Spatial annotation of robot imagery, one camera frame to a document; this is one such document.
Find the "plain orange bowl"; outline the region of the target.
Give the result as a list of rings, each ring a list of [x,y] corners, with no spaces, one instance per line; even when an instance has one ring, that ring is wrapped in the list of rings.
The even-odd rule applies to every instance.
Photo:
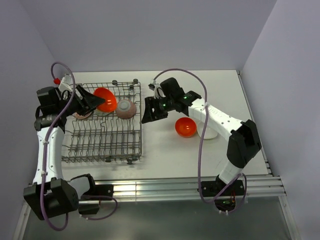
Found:
[[[192,137],[197,131],[196,122],[189,117],[181,117],[175,122],[175,131],[183,138]]]
[[[115,95],[104,87],[98,87],[95,89],[93,94],[96,97],[102,98],[105,100],[104,103],[100,104],[97,109],[104,113],[111,113],[116,110],[117,108],[117,100]]]

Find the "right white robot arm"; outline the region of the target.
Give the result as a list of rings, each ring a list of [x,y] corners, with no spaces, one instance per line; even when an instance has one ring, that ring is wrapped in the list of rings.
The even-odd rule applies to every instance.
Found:
[[[232,180],[262,148],[256,124],[226,114],[192,90],[185,92],[173,77],[148,87],[154,95],[144,99],[142,124],[165,119],[170,111],[176,111],[207,124],[228,142],[228,161],[217,177],[216,189],[222,195],[229,194],[234,188]]]

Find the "dark patterned bottom bowl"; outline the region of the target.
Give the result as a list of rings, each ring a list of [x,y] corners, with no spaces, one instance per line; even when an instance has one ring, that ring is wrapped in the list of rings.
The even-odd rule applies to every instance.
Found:
[[[121,119],[130,119],[137,112],[136,105],[129,99],[122,99],[117,103],[116,115]]]

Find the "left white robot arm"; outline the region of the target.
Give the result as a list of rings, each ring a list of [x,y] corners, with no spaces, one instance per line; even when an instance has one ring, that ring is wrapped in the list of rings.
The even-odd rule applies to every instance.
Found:
[[[23,190],[24,200],[41,220],[73,212],[84,197],[96,197],[98,188],[93,177],[87,173],[67,182],[62,171],[62,145],[67,117],[77,113],[93,112],[105,100],[95,96],[80,85],[75,94],[49,86],[37,91],[39,107],[36,109],[34,128],[38,137],[38,161],[32,185]]]

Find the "white bowl yellow flower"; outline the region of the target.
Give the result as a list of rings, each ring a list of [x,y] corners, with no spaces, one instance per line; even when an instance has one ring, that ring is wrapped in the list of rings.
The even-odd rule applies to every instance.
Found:
[[[106,116],[108,116],[108,115],[111,114],[110,112],[103,112],[103,111],[100,111],[100,110],[98,110],[98,109],[96,109],[96,110],[94,111],[94,113],[95,113],[97,116],[99,116],[99,117],[106,117]]]

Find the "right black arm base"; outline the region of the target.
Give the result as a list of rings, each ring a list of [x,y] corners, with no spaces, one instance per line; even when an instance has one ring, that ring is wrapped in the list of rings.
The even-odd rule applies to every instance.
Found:
[[[200,184],[204,198],[215,197],[227,186],[218,177],[211,181],[201,181]],[[242,206],[247,201],[246,195],[247,181],[237,179],[214,200],[214,205],[219,211],[226,214]]]

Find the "aluminium mounting rail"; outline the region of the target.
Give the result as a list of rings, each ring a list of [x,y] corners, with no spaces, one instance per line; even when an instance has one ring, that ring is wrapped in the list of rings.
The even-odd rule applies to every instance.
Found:
[[[238,180],[246,180],[246,197],[283,197],[286,195],[282,180],[275,176],[241,176]],[[121,181],[96,181],[96,185],[111,184],[114,186],[112,199],[118,202],[160,202],[160,201],[184,201],[199,200],[203,197],[199,191],[198,182],[192,178],[168,178],[154,180],[121,180]],[[45,203],[79,204],[83,195],[76,191],[69,182],[63,179],[54,179],[44,185]],[[214,197],[204,197],[209,201]]]

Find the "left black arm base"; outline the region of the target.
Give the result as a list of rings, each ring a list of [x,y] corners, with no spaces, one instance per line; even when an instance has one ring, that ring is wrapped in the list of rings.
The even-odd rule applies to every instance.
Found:
[[[85,216],[96,215],[103,201],[113,202],[114,186],[112,184],[98,184],[93,193],[80,197],[78,213]]]

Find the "orange floral pattern bowl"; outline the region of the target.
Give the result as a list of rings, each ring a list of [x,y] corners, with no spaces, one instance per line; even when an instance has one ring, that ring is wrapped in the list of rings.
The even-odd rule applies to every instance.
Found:
[[[85,114],[85,115],[80,115],[80,114],[78,114],[78,113],[76,112],[76,113],[74,113],[72,116],[75,117],[76,119],[83,120],[83,119],[86,119],[86,118],[90,117],[91,115],[92,115],[92,112],[89,112],[89,113],[87,113],[87,114]]]

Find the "white square bowl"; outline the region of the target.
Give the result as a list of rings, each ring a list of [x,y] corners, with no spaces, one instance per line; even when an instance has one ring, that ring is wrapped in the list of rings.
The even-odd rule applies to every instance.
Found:
[[[197,133],[201,137],[203,130],[204,130],[204,123],[198,122],[196,124],[196,127],[197,127]],[[216,138],[217,136],[218,136],[218,133],[215,130],[213,130],[212,128],[210,128],[209,126],[207,126],[203,139],[204,140],[212,140],[212,139]]]

